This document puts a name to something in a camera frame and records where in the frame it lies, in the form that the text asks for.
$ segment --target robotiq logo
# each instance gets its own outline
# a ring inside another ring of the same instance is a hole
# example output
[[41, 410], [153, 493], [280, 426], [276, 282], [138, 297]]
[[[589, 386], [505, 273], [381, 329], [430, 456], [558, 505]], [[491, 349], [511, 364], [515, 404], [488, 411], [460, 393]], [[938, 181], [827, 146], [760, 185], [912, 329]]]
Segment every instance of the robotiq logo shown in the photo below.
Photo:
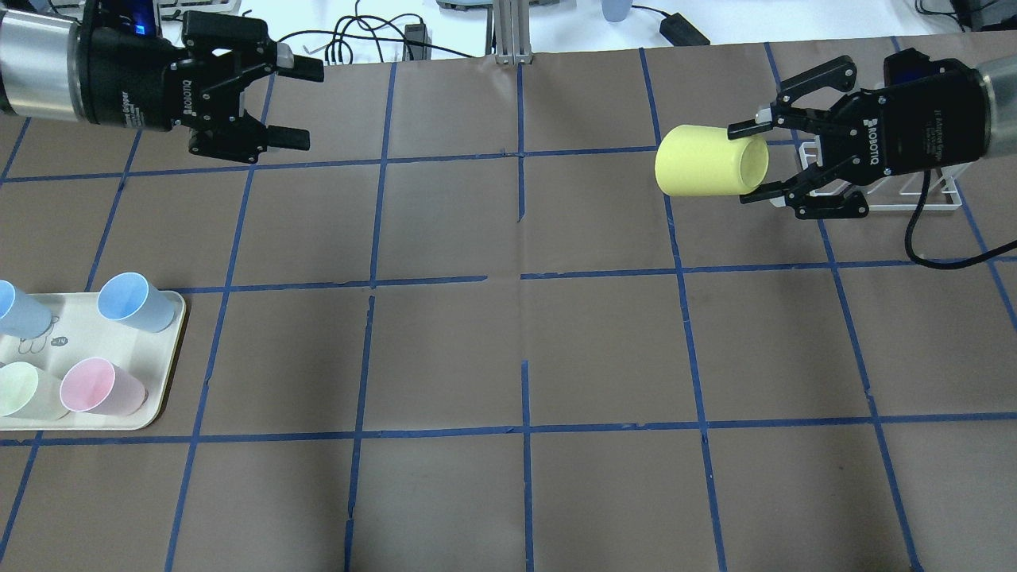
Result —
[[190, 79], [184, 79], [184, 115], [194, 115], [194, 96], [191, 94]]
[[869, 164], [880, 164], [880, 134], [876, 126], [880, 124], [879, 119], [862, 119], [862, 125], [869, 127]]

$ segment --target robotic arm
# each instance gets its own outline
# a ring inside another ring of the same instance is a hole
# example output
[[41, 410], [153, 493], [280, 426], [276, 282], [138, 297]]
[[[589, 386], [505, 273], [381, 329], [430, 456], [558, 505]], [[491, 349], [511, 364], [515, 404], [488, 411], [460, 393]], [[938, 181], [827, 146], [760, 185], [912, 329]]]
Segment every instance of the robotic arm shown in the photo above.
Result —
[[160, 37], [158, 2], [86, 0], [82, 21], [0, 7], [0, 111], [129, 129], [191, 128], [190, 153], [256, 163], [270, 147], [310, 149], [304, 129], [265, 126], [244, 90], [278, 72], [323, 81], [264, 21], [187, 12], [183, 48]]
[[784, 127], [816, 134], [819, 146], [817, 163], [741, 195], [742, 204], [783, 197], [799, 219], [861, 218], [869, 206], [854, 186], [833, 196], [810, 193], [835, 179], [866, 185], [1017, 153], [1017, 56], [970, 68], [909, 49], [886, 58], [882, 90], [850, 93], [829, 111], [792, 107], [822, 88], [851, 92], [856, 71], [848, 56], [831, 60], [782, 81], [755, 120], [728, 126], [729, 139]]

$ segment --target plastic cup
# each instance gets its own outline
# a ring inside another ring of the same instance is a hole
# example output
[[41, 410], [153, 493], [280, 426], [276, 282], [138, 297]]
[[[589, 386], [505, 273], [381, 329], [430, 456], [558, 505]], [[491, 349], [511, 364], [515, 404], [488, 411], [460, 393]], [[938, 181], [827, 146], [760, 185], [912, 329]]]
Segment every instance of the plastic cup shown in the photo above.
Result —
[[607, 21], [621, 21], [629, 16], [633, 0], [600, 0], [600, 12]]
[[60, 384], [61, 403], [78, 413], [130, 415], [147, 396], [134, 376], [102, 357], [78, 361]]
[[10, 282], [0, 280], [0, 334], [31, 340], [45, 334], [52, 324], [50, 308]]
[[173, 322], [173, 302], [136, 272], [110, 279], [99, 292], [99, 313], [124, 326], [162, 332]]
[[678, 125], [660, 142], [655, 170], [666, 194], [712, 196], [756, 190], [769, 166], [762, 135], [729, 140], [721, 127]]
[[24, 361], [0, 367], [0, 416], [51, 420], [66, 414], [60, 380]]

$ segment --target metal post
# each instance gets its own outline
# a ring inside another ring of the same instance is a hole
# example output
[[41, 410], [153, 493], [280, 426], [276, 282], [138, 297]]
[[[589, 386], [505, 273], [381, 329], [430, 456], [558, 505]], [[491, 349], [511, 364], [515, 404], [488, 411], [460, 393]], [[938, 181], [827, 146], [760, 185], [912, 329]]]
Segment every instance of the metal post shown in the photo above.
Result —
[[500, 64], [530, 63], [529, 0], [494, 0], [494, 59]]

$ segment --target blue cup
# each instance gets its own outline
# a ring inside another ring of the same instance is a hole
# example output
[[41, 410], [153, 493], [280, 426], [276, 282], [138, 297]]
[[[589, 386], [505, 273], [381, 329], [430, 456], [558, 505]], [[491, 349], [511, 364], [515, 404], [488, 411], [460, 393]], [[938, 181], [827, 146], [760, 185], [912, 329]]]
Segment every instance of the blue cup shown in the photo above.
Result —
[[621, 21], [629, 16], [633, 0], [600, 0], [600, 11], [607, 21]]
[[162, 332], [173, 323], [173, 302], [136, 272], [110, 279], [99, 292], [103, 318], [145, 332]]
[[31, 340], [45, 334], [51, 324], [50, 308], [17, 286], [0, 280], [0, 334]]

